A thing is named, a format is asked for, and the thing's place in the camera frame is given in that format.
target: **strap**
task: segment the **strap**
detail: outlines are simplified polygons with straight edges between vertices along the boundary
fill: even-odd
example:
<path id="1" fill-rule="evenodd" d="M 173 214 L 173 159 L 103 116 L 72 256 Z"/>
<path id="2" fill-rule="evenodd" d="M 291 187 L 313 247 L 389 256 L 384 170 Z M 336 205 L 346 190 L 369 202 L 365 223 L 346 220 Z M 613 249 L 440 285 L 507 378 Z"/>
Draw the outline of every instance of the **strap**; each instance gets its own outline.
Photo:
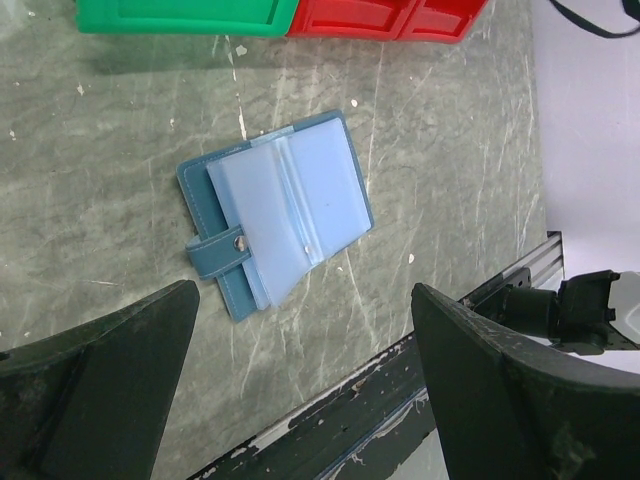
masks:
<path id="1" fill-rule="evenodd" d="M 236 239 L 243 236 L 242 227 L 237 226 L 204 241 L 196 235 L 187 243 L 187 254 L 200 280 L 218 277 L 251 257 L 248 248 L 236 248 Z"/>
<path id="2" fill-rule="evenodd" d="M 621 32 L 621 33 L 609 32 L 608 30 L 605 30 L 604 28 L 601 28 L 596 24 L 591 23 L 586 18 L 581 17 L 573 10 L 569 10 L 567 7 L 559 3 L 557 0 L 549 0 L 549 2 L 551 2 L 551 5 L 553 5 L 555 9 L 558 12 L 560 12 L 560 14 L 564 18 L 569 20 L 576 27 L 581 28 L 582 30 L 585 30 L 594 35 L 597 35 L 598 37 L 615 39 L 615 38 L 631 37 L 632 35 L 640 33 L 640 25 L 638 25 L 633 30 L 629 30 L 628 32 Z M 632 12 L 636 12 L 638 10 L 639 8 L 638 0 L 622 0 L 622 4 L 625 9 L 625 12 L 632 18 L 636 18 Z"/>

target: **black plastic part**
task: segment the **black plastic part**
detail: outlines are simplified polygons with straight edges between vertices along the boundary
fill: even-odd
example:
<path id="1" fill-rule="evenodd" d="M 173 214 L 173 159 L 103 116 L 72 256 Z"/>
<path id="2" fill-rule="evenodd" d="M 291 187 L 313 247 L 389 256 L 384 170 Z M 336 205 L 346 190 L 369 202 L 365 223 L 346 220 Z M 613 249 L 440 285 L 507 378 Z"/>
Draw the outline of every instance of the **black plastic part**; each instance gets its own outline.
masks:
<path id="1" fill-rule="evenodd" d="M 565 280 L 560 285 L 558 325 L 552 335 L 562 335 L 573 325 L 602 324 L 615 320 L 609 308 L 611 283 L 620 279 L 612 270 L 587 273 Z"/>
<path id="2" fill-rule="evenodd" d="M 488 335 L 506 329 L 426 285 L 416 285 L 412 297 L 422 370 L 449 478 L 547 478 L 542 450 L 523 399 L 502 368 L 502 354 L 484 348 L 461 325 L 482 327 Z"/>
<path id="3" fill-rule="evenodd" d="M 553 348 L 578 355 L 601 355 L 607 348 L 607 337 L 599 332 L 576 332 L 566 341 L 554 344 Z"/>
<path id="4" fill-rule="evenodd" d="M 622 6 L 627 15 L 640 22 L 640 0 L 622 0 Z"/>
<path id="5" fill-rule="evenodd" d="M 504 321 L 504 306 L 509 288 L 530 288 L 531 270 L 520 268 L 508 276 L 496 276 L 461 300 L 474 312 L 494 322 Z"/>
<path id="6" fill-rule="evenodd" d="M 524 335 L 548 338 L 558 310 L 558 295 L 552 290 L 507 288 L 500 323 Z"/>
<path id="7" fill-rule="evenodd" d="M 544 347 L 425 285 L 412 311 L 451 479 L 637 476 L 639 375 Z"/>
<path id="8" fill-rule="evenodd" d="M 5 352 L 0 478 L 149 478 L 198 304 L 181 281 Z"/>

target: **gray marble table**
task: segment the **gray marble table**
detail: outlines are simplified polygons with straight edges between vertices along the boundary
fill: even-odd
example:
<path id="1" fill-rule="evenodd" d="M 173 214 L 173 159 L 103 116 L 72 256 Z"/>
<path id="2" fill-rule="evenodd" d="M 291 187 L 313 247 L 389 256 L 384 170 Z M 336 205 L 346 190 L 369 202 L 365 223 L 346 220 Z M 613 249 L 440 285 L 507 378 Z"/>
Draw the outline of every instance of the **gray marble table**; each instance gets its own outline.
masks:
<path id="1" fill-rule="evenodd" d="M 278 310 L 202 296 L 154 477 L 184 478 L 545 236 L 528 0 L 459 45 L 83 36 L 71 0 L 0 0 L 0 350 L 194 278 L 175 167 L 344 110 L 376 228 Z"/>

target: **blue card holder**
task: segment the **blue card holder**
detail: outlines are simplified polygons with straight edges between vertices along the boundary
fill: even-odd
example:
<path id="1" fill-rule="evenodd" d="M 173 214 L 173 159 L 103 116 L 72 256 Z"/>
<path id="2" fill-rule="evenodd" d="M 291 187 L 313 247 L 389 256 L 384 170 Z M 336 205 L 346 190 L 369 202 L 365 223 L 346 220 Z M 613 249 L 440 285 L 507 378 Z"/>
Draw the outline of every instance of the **blue card holder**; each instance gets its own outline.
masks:
<path id="1" fill-rule="evenodd" d="M 187 253 L 235 321 L 373 227 L 344 117 L 327 112 L 178 166 L 198 235 Z"/>

